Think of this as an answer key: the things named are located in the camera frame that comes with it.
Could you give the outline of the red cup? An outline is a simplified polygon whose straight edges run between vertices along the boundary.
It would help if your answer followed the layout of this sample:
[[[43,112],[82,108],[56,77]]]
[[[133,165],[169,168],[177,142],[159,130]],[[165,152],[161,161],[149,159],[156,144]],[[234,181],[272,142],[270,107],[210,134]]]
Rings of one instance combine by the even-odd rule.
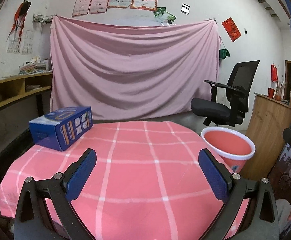
[[[275,93],[275,89],[273,89],[273,88],[268,88],[268,94],[267,94],[267,96],[269,97],[269,98],[273,98],[274,97],[274,93]]]

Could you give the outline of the pink checked tablecloth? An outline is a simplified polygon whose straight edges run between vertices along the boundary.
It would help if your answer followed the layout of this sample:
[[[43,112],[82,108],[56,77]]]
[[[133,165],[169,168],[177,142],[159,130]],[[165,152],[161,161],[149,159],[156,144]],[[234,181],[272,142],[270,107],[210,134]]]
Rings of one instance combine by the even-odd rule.
[[[24,180],[64,172],[88,149],[97,164],[77,214],[97,239],[199,239],[222,202],[197,162],[206,143],[173,122],[95,124],[64,152],[34,145],[0,184],[0,212],[14,217]]]

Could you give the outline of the pink certificate left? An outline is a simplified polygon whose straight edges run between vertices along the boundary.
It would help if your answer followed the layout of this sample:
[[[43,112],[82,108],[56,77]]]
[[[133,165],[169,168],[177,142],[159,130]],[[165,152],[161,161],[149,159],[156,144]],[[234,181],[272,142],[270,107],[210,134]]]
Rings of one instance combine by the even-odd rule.
[[[72,12],[72,17],[87,15],[92,0],[76,0]]]

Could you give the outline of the pink certificate right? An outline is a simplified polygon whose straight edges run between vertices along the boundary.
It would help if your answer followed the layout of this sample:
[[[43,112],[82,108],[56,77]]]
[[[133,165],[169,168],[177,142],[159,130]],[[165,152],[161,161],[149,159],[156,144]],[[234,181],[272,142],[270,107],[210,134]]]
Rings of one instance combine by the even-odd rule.
[[[109,0],[91,0],[89,14],[98,14],[107,11]]]

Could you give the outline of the red diamond wall poster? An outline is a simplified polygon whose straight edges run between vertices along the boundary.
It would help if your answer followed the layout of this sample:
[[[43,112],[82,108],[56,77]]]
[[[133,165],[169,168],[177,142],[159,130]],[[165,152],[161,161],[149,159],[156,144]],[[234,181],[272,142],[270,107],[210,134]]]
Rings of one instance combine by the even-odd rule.
[[[224,27],[225,31],[228,33],[229,38],[232,42],[236,41],[241,36],[241,32],[239,31],[237,25],[231,17],[221,24]]]

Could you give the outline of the pink hanging sheet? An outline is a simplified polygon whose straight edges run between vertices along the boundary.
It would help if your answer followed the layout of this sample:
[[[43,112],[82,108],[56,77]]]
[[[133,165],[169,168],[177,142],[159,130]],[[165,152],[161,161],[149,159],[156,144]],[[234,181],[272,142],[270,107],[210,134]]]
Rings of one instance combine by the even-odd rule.
[[[55,16],[50,108],[91,107],[96,120],[149,119],[211,99],[219,72],[214,21],[117,26]]]

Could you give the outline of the stack of books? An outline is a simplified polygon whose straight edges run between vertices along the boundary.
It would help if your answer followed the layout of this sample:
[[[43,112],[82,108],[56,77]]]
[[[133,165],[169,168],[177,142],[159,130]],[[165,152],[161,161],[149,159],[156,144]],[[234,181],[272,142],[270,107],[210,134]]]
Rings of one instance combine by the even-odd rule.
[[[19,66],[19,74],[27,75],[34,73],[45,73],[52,70],[50,59],[41,59],[41,56],[37,55],[30,61],[24,62]]]

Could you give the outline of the red tassel wall decoration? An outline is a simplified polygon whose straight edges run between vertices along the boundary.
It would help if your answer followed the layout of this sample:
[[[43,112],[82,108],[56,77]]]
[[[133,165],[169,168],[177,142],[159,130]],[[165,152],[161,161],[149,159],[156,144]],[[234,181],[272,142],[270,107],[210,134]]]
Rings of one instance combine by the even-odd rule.
[[[21,36],[24,30],[24,24],[26,20],[26,15],[28,13],[28,10],[31,6],[31,2],[28,0],[24,0],[20,6],[18,7],[17,11],[14,15],[14,21],[11,28],[11,31],[8,35],[8,39],[12,33],[17,34],[18,33],[18,47],[20,47],[21,44]]]

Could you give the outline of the red white plastic bin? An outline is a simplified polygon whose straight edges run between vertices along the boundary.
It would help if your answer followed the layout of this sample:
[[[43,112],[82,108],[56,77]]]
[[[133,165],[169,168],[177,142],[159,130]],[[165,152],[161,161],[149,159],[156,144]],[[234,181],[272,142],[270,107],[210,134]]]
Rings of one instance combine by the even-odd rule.
[[[224,127],[207,127],[201,138],[224,160],[235,173],[240,171],[256,151],[251,139],[235,130]]]

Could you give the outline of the green photo cards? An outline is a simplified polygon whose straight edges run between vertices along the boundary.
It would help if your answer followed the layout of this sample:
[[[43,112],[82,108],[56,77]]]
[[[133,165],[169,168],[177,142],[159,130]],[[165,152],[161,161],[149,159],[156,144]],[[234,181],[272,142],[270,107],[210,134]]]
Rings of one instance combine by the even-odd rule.
[[[154,11],[154,16],[156,21],[160,23],[173,24],[176,20],[176,16],[167,12],[166,7],[157,7]]]

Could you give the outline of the red hanging ornament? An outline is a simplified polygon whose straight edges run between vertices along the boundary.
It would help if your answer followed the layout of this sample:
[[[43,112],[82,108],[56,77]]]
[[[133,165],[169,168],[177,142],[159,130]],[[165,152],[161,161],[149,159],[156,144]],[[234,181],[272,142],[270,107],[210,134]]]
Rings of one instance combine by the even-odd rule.
[[[278,72],[277,72],[276,65],[274,63],[271,64],[271,81],[272,82],[278,81]]]

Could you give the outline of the pink certificate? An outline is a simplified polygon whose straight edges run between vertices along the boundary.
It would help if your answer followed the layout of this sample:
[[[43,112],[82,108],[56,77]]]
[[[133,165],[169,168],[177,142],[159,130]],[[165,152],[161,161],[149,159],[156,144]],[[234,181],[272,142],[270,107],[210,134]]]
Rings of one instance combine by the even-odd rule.
[[[98,14],[107,11],[109,0],[91,0],[89,14]]]
[[[72,12],[72,17],[87,15],[92,0],[76,0]]]

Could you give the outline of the framed certificate red border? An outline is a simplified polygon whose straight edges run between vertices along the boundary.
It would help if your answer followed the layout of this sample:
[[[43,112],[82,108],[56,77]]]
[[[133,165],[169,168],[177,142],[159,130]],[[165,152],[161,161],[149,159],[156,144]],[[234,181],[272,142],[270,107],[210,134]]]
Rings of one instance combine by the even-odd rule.
[[[130,8],[155,11],[157,9],[157,0],[132,0]]]

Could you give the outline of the small white wall card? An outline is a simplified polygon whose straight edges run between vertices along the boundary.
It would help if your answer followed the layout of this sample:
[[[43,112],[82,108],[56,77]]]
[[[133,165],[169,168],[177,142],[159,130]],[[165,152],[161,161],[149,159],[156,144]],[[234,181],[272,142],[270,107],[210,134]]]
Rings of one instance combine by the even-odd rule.
[[[182,3],[181,5],[181,12],[186,14],[186,15],[189,15],[190,13],[190,6],[185,4],[185,3]]]

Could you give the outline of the black office chair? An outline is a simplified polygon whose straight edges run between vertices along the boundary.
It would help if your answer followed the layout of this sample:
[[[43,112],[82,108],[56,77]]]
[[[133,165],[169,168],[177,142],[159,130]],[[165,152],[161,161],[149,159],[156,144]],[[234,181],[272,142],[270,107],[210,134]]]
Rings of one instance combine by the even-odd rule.
[[[203,122],[205,126],[211,123],[216,126],[231,127],[242,124],[248,112],[249,93],[259,63],[259,60],[237,63],[226,85],[205,80],[204,82],[210,85],[211,99],[193,98],[191,100],[192,112],[205,118]],[[219,88],[225,89],[229,107],[217,103],[216,96]]]

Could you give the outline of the blue cardboard box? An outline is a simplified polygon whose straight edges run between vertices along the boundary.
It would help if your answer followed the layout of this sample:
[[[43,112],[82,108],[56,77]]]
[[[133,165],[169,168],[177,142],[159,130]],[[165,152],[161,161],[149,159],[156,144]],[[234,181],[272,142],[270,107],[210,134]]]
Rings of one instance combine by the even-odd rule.
[[[93,127],[91,107],[66,107],[29,122],[35,144],[65,151]]]

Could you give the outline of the wooden wall shelf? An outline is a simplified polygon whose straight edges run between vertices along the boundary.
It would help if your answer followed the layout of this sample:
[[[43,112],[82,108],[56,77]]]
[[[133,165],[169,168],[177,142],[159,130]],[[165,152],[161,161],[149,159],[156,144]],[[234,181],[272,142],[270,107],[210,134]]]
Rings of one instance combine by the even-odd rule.
[[[30,96],[38,96],[50,91],[52,77],[51,72],[42,72],[0,80],[0,111]]]

